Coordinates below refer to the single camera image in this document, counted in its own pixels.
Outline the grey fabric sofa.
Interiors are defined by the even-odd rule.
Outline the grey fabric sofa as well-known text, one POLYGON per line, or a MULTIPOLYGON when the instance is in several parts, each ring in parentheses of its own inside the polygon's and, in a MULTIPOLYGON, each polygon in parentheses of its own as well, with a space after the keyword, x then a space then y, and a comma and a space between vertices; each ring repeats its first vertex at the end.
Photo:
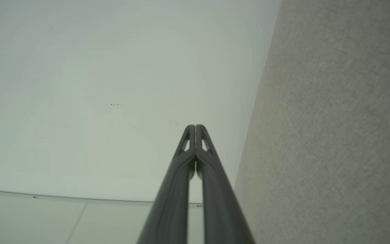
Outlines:
POLYGON ((282 0, 234 187, 256 244, 390 244, 390 0, 282 0))

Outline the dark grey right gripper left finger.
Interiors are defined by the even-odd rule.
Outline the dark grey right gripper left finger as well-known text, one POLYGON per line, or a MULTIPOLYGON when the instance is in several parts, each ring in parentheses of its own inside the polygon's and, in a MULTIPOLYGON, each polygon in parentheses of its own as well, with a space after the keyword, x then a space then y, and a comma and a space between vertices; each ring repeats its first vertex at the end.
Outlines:
POLYGON ((187 244, 195 136, 195 126, 187 126, 136 244, 187 244))

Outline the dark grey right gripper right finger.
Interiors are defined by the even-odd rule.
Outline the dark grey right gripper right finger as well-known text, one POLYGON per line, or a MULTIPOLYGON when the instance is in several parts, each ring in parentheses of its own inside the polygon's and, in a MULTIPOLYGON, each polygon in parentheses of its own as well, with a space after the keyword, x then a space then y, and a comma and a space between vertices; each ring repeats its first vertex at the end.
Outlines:
POLYGON ((196 126, 195 160, 202 181, 205 244, 256 244, 207 128, 196 126))

